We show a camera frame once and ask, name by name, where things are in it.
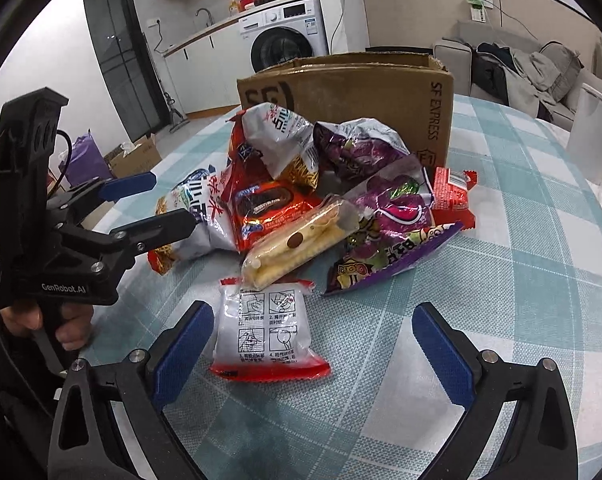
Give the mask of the white blue noodle snack bag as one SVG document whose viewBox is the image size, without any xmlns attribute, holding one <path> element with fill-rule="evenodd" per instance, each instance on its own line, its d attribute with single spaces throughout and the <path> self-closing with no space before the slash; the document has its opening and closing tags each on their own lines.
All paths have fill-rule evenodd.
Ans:
<svg viewBox="0 0 602 480">
<path fill-rule="evenodd" d="M 235 252 L 237 244 L 231 215 L 220 199 L 220 173 L 213 165 L 191 171 L 156 202 L 156 214 L 184 208 L 197 221 L 184 240 L 152 249 L 148 263 L 161 275 L 179 261 L 197 259 L 213 250 Z"/>
</svg>

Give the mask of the red chocolate cookie packet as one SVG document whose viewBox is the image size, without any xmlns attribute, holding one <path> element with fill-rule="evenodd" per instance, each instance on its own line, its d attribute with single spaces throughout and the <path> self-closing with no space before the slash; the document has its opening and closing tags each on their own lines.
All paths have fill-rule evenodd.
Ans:
<svg viewBox="0 0 602 480">
<path fill-rule="evenodd" d="M 220 174 L 220 200 L 227 207 L 238 252 L 247 252 L 265 235 L 302 217 L 320 199 L 314 193 L 269 174 L 260 152 L 244 135 L 244 110 L 231 118 L 227 166 Z"/>
</svg>

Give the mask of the white red instruction snack packet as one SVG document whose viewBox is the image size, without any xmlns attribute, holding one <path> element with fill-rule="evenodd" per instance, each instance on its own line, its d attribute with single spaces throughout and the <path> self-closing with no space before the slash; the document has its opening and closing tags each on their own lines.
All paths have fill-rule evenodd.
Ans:
<svg viewBox="0 0 602 480">
<path fill-rule="evenodd" d="M 234 382 L 291 382 L 326 377 L 330 364 L 310 344 L 307 280 L 275 283 L 259 292 L 240 278 L 220 281 L 222 306 L 210 371 Z"/>
</svg>

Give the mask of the silver red noodle snack bag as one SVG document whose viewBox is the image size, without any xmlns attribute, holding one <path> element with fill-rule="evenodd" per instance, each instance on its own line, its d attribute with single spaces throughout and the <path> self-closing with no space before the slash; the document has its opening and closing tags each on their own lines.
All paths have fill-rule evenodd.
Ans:
<svg viewBox="0 0 602 480">
<path fill-rule="evenodd" d="M 261 153 L 261 160 L 274 180 L 316 190 L 319 157 L 311 122 L 274 103 L 249 108 L 241 122 L 244 137 Z"/>
</svg>

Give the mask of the yellow biscuit stick pack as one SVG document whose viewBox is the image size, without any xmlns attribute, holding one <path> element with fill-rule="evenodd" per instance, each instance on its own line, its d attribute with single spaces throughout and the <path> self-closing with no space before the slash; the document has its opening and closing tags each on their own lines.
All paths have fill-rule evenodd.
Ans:
<svg viewBox="0 0 602 480">
<path fill-rule="evenodd" d="M 243 286 L 262 290 L 274 284 L 355 233 L 359 217 L 351 202 L 331 196 L 299 219 L 274 229 L 246 254 L 241 267 Z"/>
</svg>

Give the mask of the purple silver snack bag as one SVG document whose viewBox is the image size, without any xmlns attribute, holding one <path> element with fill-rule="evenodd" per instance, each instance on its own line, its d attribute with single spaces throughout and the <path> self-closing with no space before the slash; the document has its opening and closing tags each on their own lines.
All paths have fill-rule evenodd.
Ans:
<svg viewBox="0 0 602 480">
<path fill-rule="evenodd" d="M 316 122 L 313 139 L 322 163 L 350 183 L 362 182 L 410 155 L 398 133 L 374 118 Z"/>
</svg>

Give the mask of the purple grape candy bag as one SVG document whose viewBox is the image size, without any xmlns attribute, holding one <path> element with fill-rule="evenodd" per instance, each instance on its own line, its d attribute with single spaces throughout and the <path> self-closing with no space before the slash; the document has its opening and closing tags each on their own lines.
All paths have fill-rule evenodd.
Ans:
<svg viewBox="0 0 602 480">
<path fill-rule="evenodd" d="M 438 223 L 427 171 L 416 156 L 391 162 L 344 198 L 362 214 L 345 252 L 328 271 L 325 294 L 368 287 L 403 273 L 461 232 L 459 221 Z"/>
</svg>

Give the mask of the red wafer bar packet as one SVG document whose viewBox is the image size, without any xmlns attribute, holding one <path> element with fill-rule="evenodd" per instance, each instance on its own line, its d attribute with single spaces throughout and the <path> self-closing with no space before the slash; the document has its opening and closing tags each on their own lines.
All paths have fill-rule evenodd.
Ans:
<svg viewBox="0 0 602 480">
<path fill-rule="evenodd" d="M 478 173 L 473 170 L 455 172 L 450 168 L 435 169 L 431 214 L 436 224 L 460 222 L 461 229 L 476 227 L 476 217 L 469 206 L 469 192 L 478 183 Z"/>
</svg>

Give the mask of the cardboard box on floor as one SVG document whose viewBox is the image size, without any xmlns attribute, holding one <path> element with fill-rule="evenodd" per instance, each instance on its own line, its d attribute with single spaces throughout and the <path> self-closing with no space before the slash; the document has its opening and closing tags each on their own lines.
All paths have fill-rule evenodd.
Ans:
<svg viewBox="0 0 602 480">
<path fill-rule="evenodd" d="M 115 177 L 124 178 L 152 170 L 162 157 L 152 136 L 143 136 L 136 143 L 122 143 L 104 160 Z"/>
</svg>

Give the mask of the black glass door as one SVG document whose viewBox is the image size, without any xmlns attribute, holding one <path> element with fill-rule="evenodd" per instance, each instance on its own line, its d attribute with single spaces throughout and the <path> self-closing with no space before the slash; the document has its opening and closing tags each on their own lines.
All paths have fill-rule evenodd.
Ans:
<svg viewBox="0 0 602 480">
<path fill-rule="evenodd" d="M 84 0 L 101 75 L 127 136 L 136 142 L 170 118 L 133 0 Z"/>
</svg>

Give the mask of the white washing machine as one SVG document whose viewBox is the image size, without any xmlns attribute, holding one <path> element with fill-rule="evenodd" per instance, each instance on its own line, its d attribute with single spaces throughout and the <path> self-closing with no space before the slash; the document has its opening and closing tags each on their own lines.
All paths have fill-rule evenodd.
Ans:
<svg viewBox="0 0 602 480">
<path fill-rule="evenodd" d="M 329 53 L 320 0 L 278 3 L 239 20 L 254 73 L 296 58 Z"/>
</svg>

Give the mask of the white cylindrical appliance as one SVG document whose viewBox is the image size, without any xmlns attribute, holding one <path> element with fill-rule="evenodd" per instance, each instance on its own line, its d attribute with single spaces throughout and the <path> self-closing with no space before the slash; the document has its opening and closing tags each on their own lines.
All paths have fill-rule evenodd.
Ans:
<svg viewBox="0 0 602 480">
<path fill-rule="evenodd" d="M 566 152 L 583 177 L 602 182 L 602 93 L 582 84 Z"/>
</svg>

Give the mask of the brown cardboard SF box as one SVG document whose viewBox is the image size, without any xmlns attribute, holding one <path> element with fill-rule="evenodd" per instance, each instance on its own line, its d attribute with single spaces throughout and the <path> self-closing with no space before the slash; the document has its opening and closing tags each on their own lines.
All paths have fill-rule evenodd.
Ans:
<svg viewBox="0 0 602 480">
<path fill-rule="evenodd" d="M 431 55 L 352 52 L 292 61 L 237 81 L 241 106 L 275 103 L 310 122 L 374 118 L 395 130 L 422 166 L 444 167 L 454 77 Z"/>
</svg>

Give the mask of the pile of clothes on sofa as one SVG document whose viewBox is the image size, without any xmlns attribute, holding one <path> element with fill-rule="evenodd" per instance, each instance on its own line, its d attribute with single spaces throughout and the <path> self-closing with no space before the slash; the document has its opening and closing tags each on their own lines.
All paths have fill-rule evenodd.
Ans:
<svg viewBox="0 0 602 480">
<path fill-rule="evenodd" d="M 482 42 L 472 52 L 473 83 L 497 101 L 546 122 L 572 120 L 564 99 L 584 68 L 578 54 L 551 41 L 538 50 Z"/>
</svg>

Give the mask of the grey sofa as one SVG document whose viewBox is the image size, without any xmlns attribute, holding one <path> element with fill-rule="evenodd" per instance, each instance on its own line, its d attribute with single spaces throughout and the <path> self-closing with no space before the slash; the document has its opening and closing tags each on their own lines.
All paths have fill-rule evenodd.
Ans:
<svg viewBox="0 0 602 480">
<path fill-rule="evenodd" d="M 602 79 L 559 41 L 540 44 L 501 27 L 458 22 L 433 55 L 452 73 L 455 92 L 520 110 L 571 130 L 581 88 L 602 94 Z"/>
</svg>

